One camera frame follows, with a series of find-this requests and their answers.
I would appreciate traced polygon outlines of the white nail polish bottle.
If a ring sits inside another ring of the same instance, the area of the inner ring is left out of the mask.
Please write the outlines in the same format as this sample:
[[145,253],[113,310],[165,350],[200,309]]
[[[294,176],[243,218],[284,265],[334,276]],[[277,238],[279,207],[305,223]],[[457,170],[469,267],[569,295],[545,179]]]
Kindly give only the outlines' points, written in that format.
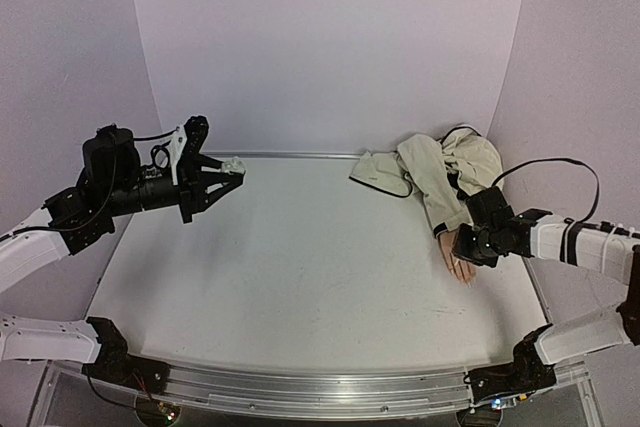
[[246,168],[238,157],[233,157],[222,162],[220,171],[225,174],[244,175]]

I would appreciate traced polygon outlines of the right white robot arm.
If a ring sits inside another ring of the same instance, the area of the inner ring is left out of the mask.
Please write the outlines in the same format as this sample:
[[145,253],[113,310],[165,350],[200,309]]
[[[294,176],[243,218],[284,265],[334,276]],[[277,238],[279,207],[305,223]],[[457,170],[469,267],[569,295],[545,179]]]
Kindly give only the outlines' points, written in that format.
[[517,255],[558,261],[597,272],[627,287],[618,306],[604,307],[536,334],[533,348],[544,365],[618,345],[639,344],[639,234],[603,222],[570,222],[552,212],[529,209],[515,214],[497,186],[466,202],[472,223],[459,227],[455,257],[495,267]]

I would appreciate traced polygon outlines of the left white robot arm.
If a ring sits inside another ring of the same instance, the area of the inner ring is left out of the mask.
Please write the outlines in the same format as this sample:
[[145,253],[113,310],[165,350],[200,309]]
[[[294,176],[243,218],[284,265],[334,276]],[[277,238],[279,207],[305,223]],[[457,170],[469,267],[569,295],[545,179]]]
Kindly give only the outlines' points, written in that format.
[[[84,166],[75,186],[47,199],[1,237],[1,288],[8,290],[39,269],[74,256],[115,231],[115,219],[177,207],[183,223],[212,207],[244,183],[237,159],[202,154],[209,132],[203,116],[156,136],[153,156],[141,162],[139,138],[109,125],[82,146]],[[108,324],[85,319],[58,324],[13,316],[1,320],[3,360],[62,360],[94,364],[116,384],[131,380],[133,358],[118,335],[102,333]]]

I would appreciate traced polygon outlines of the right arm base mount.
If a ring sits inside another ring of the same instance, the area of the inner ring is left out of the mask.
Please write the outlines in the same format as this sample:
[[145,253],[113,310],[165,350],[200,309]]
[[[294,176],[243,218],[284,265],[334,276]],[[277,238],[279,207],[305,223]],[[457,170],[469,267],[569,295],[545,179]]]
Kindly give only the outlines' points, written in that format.
[[556,384],[554,365],[544,364],[535,348],[550,327],[547,324],[528,333],[514,346],[511,362],[474,368],[465,375],[463,382],[471,388],[475,404],[532,394]]

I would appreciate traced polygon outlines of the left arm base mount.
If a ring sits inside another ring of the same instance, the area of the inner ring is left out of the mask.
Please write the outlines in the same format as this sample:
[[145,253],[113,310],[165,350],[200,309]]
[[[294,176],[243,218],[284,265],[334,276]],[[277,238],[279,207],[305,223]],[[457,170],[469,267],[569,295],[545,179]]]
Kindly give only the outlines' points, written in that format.
[[126,339],[111,320],[88,317],[86,321],[97,334],[99,351],[92,363],[82,366],[84,375],[148,394],[165,391],[170,373],[168,363],[131,354]]

